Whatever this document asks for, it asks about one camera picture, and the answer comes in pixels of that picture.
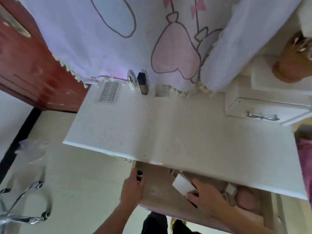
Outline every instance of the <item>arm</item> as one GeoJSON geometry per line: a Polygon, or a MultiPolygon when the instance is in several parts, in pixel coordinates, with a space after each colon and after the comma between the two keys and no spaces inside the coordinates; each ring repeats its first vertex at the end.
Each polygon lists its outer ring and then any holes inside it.
{"type": "Polygon", "coordinates": [[[137,169],[132,169],[129,178],[122,186],[120,203],[113,213],[93,234],[122,234],[123,229],[143,197],[145,178],[137,182],[137,169]]]}
{"type": "Polygon", "coordinates": [[[195,179],[192,182],[197,187],[199,196],[188,194],[187,198],[206,214],[222,221],[234,233],[274,234],[272,230],[255,223],[229,206],[214,186],[203,184],[195,179]]]}

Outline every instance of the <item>door handle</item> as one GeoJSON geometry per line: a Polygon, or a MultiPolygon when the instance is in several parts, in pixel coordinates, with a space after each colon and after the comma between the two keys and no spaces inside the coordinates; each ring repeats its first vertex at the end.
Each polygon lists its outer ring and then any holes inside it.
{"type": "Polygon", "coordinates": [[[277,115],[274,115],[274,116],[271,116],[271,117],[265,117],[265,116],[253,115],[253,114],[250,114],[249,112],[247,112],[246,117],[249,117],[249,118],[260,118],[261,120],[265,119],[265,120],[269,120],[269,121],[278,121],[279,120],[277,115]]]}
{"type": "Polygon", "coordinates": [[[30,33],[18,22],[13,15],[11,15],[1,4],[0,4],[0,16],[5,20],[3,23],[6,26],[16,29],[20,34],[27,38],[30,38],[30,33]]]}

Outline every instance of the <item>black baseboard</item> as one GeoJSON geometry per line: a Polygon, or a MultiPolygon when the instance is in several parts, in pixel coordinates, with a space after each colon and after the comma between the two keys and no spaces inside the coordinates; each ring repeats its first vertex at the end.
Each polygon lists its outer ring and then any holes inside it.
{"type": "Polygon", "coordinates": [[[33,108],[29,116],[25,120],[15,139],[11,143],[9,149],[5,153],[3,159],[0,162],[0,184],[2,183],[4,177],[6,176],[8,170],[10,169],[12,163],[16,158],[15,151],[19,147],[19,142],[27,139],[30,131],[32,130],[34,124],[36,123],[38,117],[41,114],[41,110],[38,108],[33,108]]]}

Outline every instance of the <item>white desk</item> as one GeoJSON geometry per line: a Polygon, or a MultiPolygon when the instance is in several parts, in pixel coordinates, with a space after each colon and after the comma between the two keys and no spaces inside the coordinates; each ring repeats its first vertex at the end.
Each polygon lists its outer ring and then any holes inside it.
{"type": "Polygon", "coordinates": [[[154,98],[129,86],[116,104],[92,86],[65,144],[307,199],[290,127],[226,116],[224,95],[154,98]]]}

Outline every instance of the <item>pink bow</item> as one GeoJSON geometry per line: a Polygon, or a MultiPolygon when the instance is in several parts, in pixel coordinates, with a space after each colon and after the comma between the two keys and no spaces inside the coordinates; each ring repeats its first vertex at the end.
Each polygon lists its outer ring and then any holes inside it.
{"type": "Polygon", "coordinates": [[[168,4],[170,3],[170,1],[172,1],[172,0],[163,0],[163,6],[164,6],[165,8],[167,8],[167,6],[168,6],[168,4]]]}
{"type": "Polygon", "coordinates": [[[198,0],[196,5],[191,7],[192,19],[194,18],[197,10],[198,11],[205,11],[206,9],[207,8],[206,8],[206,5],[204,3],[204,0],[198,0]]]}

